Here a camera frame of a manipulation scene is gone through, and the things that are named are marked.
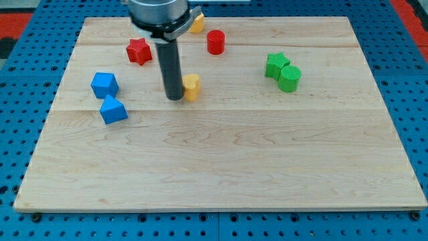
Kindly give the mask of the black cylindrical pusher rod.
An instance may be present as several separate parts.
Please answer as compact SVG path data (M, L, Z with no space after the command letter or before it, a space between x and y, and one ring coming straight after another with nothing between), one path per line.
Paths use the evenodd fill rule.
M156 44L166 97L180 100L184 96L178 43L174 39L166 44Z

